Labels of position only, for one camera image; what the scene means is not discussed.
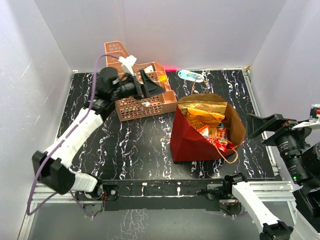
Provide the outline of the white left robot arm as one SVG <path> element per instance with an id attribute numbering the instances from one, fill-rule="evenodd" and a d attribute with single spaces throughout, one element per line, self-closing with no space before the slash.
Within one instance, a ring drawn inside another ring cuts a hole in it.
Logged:
<path id="1" fill-rule="evenodd" d="M 71 170 L 72 161 L 90 135 L 99 128 L 115 110 L 115 102 L 133 97 L 136 100 L 150 98 L 166 90 L 151 80 L 144 70 L 142 82 L 131 73 L 118 75 L 113 67 L 103 68 L 92 81 L 94 98 L 79 112 L 73 123 L 44 152 L 32 156 L 35 178 L 60 195 L 69 191 L 86 192 L 93 200 L 103 195 L 103 187 L 97 177 Z"/>

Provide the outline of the orange honey dijon chips bag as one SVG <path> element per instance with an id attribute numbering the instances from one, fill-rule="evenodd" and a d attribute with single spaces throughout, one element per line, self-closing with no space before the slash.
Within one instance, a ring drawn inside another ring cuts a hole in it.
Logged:
<path id="1" fill-rule="evenodd" d="M 186 112 L 186 119 L 195 130 L 204 126 L 208 126 L 209 130 L 214 130 L 225 119 L 225 111 L 226 106 L 214 107 L 211 110 L 189 107 Z"/>

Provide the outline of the gold chips bag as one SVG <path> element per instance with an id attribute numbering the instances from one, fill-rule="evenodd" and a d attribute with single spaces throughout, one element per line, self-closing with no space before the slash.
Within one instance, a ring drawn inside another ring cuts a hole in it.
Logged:
<path id="1" fill-rule="evenodd" d="M 225 114 L 228 103 L 223 102 L 211 102 L 211 101 L 200 101 L 200 100 L 186 100 L 178 102 L 177 106 L 181 113 L 186 117 L 188 108 L 194 108 L 210 113 Z"/>

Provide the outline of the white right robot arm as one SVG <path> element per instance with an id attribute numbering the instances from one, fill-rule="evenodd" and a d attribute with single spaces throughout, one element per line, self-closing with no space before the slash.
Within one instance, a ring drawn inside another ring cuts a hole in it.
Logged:
<path id="1" fill-rule="evenodd" d="M 247 114 L 248 138 L 263 132 L 272 136 L 263 145 L 276 147 L 292 181 L 249 182 L 243 174 L 227 175 L 223 194 L 241 203 L 252 218 L 261 240 L 318 240 L 320 238 L 320 144 L 306 138 L 320 128 L 320 109 L 310 111 L 306 121 L 281 114 L 260 117 Z M 280 220 L 264 202 L 287 201 L 294 226 Z"/>

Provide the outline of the red brown paper bag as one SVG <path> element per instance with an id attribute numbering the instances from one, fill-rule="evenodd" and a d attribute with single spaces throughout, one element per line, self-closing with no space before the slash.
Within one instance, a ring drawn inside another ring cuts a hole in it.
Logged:
<path id="1" fill-rule="evenodd" d="M 177 102 L 170 138 L 173 161 L 235 163 L 246 136 L 234 107 L 215 93 L 194 93 Z"/>

